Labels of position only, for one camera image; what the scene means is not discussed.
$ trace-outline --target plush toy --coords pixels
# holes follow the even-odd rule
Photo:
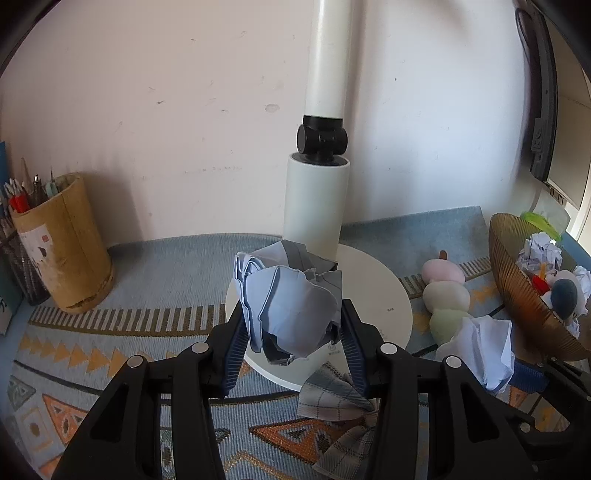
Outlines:
[[[429,328],[435,343],[442,346],[444,343],[449,342],[462,326],[464,318],[472,319],[474,317],[460,310],[433,310]]]
[[[569,320],[577,307],[577,286],[568,278],[559,278],[552,285],[550,300],[560,320]]]
[[[473,318],[470,308],[470,292],[464,287],[466,276],[460,267],[447,260],[442,250],[439,258],[428,260],[421,270],[427,284],[423,302],[433,315],[429,322],[431,334],[438,345],[449,342],[462,325],[463,318]]]
[[[428,260],[423,265],[423,269],[421,270],[423,281],[427,285],[434,281],[454,281],[463,284],[466,281],[466,276],[462,269],[455,263],[447,260],[445,250],[442,250],[439,255],[440,258]]]
[[[464,285],[454,281],[434,281],[425,287],[423,301],[427,310],[461,310],[470,308],[470,292]]]

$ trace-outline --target red pen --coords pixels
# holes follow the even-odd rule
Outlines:
[[[25,213],[31,210],[31,207],[29,207],[29,202],[27,200],[26,193],[21,193],[20,195],[14,196],[12,198],[15,200],[15,203],[17,204],[16,210],[18,213]]]

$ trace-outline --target wall stain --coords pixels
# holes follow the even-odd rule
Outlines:
[[[276,103],[269,103],[268,105],[265,105],[265,112],[275,113],[277,110],[279,110],[279,108],[279,105]]]

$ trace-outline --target green plush ball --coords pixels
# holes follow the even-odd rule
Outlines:
[[[433,310],[429,328],[435,342],[440,346],[449,342],[462,326],[462,319],[466,317],[474,318],[469,313],[461,310]]]

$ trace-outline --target white round base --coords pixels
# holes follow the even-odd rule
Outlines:
[[[413,311],[400,280],[374,257],[346,245],[339,245],[336,259],[343,272],[343,298],[351,299],[361,321],[375,325],[384,341],[406,347],[413,329]],[[230,282],[226,318],[230,318],[237,302],[236,288]],[[295,391],[300,391],[310,375],[328,361],[342,373],[349,371],[340,342],[324,345],[286,367],[271,365],[265,354],[253,352],[250,344],[244,358],[263,377]]]

